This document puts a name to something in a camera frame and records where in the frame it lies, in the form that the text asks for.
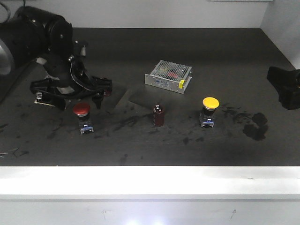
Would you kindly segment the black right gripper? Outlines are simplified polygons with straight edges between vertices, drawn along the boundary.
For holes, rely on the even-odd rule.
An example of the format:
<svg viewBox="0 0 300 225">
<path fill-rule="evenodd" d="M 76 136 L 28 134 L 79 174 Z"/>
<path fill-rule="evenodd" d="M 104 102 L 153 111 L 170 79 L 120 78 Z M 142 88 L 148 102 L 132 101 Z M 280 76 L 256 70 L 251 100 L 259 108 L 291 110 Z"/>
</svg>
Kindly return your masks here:
<svg viewBox="0 0 300 225">
<path fill-rule="evenodd" d="M 279 102 L 285 109 L 300 108 L 300 70 L 287 71 L 278 67 L 270 67 L 268 81 L 279 95 Z"/>
</svg>

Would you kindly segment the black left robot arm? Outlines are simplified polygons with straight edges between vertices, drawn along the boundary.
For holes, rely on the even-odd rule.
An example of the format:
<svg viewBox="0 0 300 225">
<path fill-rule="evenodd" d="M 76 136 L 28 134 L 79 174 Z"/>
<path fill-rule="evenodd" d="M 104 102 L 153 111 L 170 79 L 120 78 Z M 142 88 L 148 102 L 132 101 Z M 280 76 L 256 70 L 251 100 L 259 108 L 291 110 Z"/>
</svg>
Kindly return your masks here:
<svg viewBox="0 0 300 225">
<path fill-rule="evenodd" d="M 72 24 L 63 16 L 23 6 L 0 25 L 0 74 L 9 75 L 36 61 L 47 73 L 30 84 L 36 104 L 64 110 L 67 100 L 90 97 L 99 109 L 112 92 L 112 81 L 87 73 L 82 61 L 86 46 L 87 42 L 73 39 Z"/>
</svg>

